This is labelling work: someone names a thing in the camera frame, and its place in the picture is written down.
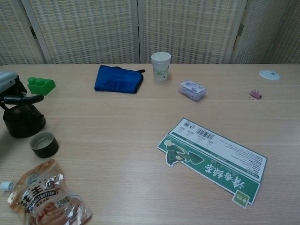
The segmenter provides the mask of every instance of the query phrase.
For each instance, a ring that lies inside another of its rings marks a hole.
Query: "white bottle cap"
[[[0,190],[13,192],[15,187],[14,181],[4,181],[0,184]]]

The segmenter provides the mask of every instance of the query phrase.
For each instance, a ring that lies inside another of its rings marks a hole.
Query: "wooden table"
[[[150,64],[137,94],[95,92],[99,65],[7,65],[26,85],[30,76],[51,78],[57,87],[35,106],[47,120],[44,130],[60,144],[54,159],[70,190],[93,212],[89,225],[272,224],[300,221],[300,66],[174,64],[166,82],[153,79]],[[262,69],[282,75],[270,81]],[[184,79],[208,89],[193,102],[177,92]],[[261,100],[250,100],[257,89]],[[252,206],[184,165],[169,167],[157,144],[183,117],[268,158]],[[44,162],[29,138],[12,138],[0,120],[0,181]],[[21,224],[0,194],[2,225]]]

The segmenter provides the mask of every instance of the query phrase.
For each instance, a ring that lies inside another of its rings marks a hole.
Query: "green plastic toy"
[[[31,93],[35,95],[47,95],[56,87],[54,80],[35,77],[28,78],[27,86]]]

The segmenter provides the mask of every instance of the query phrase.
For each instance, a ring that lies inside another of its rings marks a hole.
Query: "blue pouch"
[[[145,70],[128,70],[101,65],[95,82],[95,90],[136,93],[141,86]]]

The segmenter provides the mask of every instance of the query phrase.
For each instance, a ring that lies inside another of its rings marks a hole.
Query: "transparent container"
[[[179,85],[178,92],[193,101],[198,101],[206,95],[207,89],[192,80],[184,80]]]

